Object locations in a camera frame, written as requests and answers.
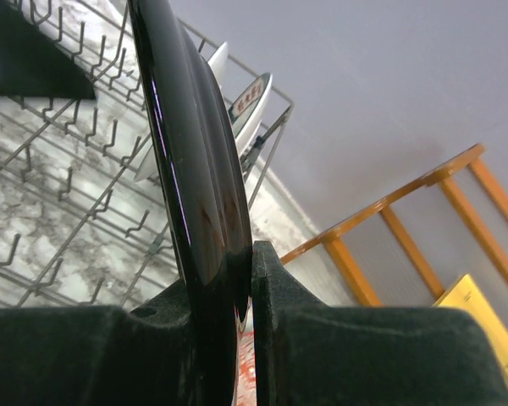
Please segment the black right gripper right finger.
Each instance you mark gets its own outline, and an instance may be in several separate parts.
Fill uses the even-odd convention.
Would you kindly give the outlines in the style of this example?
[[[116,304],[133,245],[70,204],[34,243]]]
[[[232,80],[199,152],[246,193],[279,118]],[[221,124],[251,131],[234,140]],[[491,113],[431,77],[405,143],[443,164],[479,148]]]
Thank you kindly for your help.
[[[332,307],[269,242],[252,257],[261,405],[508,405],[487,335],[448,307]]]

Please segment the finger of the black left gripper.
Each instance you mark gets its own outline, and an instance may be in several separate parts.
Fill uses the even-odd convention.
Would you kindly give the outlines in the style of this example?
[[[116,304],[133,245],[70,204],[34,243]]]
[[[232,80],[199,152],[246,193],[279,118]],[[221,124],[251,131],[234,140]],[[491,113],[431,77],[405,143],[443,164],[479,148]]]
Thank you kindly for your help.
[[[85,70],[6,1],[0,1],[0,96],[97,99]]]

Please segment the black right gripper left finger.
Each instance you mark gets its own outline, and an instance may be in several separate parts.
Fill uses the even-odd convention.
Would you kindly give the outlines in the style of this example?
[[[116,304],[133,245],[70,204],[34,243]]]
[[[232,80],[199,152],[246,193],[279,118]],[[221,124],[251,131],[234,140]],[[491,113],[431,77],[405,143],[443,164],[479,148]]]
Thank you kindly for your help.
[[[190,315],[182,282],[131,312],[0,309],[0,405],[192,405]]]

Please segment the dark rimmed beige plate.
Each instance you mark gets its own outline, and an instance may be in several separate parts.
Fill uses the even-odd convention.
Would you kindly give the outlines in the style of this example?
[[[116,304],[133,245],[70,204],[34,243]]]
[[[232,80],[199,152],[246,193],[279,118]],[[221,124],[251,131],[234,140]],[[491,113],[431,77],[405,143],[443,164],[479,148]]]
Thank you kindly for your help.
[[[235,139],[218,82],[170,4],[132,1],[129,9],[203,397],[208,405],[232,405],[253,254]]]

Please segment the green rimmed white plate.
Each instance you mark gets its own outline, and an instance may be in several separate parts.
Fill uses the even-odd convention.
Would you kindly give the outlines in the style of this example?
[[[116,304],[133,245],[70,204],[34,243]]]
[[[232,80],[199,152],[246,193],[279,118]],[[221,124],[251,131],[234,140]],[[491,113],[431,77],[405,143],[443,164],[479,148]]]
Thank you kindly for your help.
[[[268,104],[273,83],[269,72],[253,80],[229,107],[228,114],[238,156],[241,156],[252,142],[262,115]]]

